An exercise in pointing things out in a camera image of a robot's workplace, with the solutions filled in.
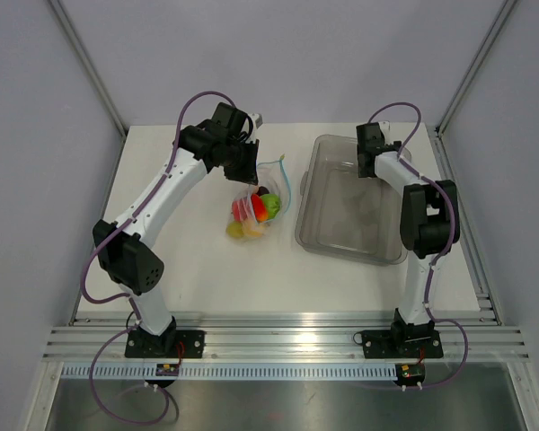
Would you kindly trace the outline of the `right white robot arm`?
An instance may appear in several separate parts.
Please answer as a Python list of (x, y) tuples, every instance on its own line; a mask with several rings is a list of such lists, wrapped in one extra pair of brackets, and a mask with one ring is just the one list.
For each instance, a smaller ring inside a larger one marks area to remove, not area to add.
[(459, 241), (457, 187), (420, 173), (401, 142), (388, 143), (378, 123), (357, 126), (357, 140), (358, 176), (385, 181), (402, 199), (399, 233), (409, 252), (405, 290), (390, 328), (359, 333), (364, 357), (441, 358), (430, 290), (441, 260)]

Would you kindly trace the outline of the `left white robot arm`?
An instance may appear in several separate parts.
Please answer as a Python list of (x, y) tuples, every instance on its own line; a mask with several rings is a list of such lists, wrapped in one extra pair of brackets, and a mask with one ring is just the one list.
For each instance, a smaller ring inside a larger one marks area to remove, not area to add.
[(167, 309), (158, 286), (164, 263), (153, 247), (176, 207), (213, 169), (222, 168), (228, 180), (257, 184), (261, 124), (261, 115), (219, 103), (211, 118), (177, 131), (170, 159), (130, 209), (93, 227), (99, 265), (136, 317), (128, 328), (127, 358), (202, 357), (204, 332), (178, 330)]

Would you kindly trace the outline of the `clear zip top bag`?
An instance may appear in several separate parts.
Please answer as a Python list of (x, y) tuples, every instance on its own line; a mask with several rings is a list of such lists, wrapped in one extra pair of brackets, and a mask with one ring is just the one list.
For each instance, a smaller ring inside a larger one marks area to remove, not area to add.
[(292, 189), (284, 164), (286, 156), (257, 164), (258, 184), (240, 191), (230, 206), (226, 235), (238, 242), (267, 236), (285, 217)]

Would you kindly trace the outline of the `green toy fruit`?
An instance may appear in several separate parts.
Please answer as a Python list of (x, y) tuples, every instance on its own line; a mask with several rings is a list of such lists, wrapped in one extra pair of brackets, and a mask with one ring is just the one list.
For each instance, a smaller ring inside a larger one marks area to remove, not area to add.
[(278, 195), (269, 193), (261, 196), (266, 208), (269, 210), (269, 220), (274, 219), (281, 210), (281, 199)]

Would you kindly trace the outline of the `orange toy fruit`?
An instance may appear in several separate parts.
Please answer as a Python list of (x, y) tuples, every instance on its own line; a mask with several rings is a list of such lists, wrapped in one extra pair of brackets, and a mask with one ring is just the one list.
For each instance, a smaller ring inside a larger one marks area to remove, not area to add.
[(242, 222), (243, 235), (250, 239), (261, 238), (266, 233), (267, 225), (257, 223), (253, 219)]

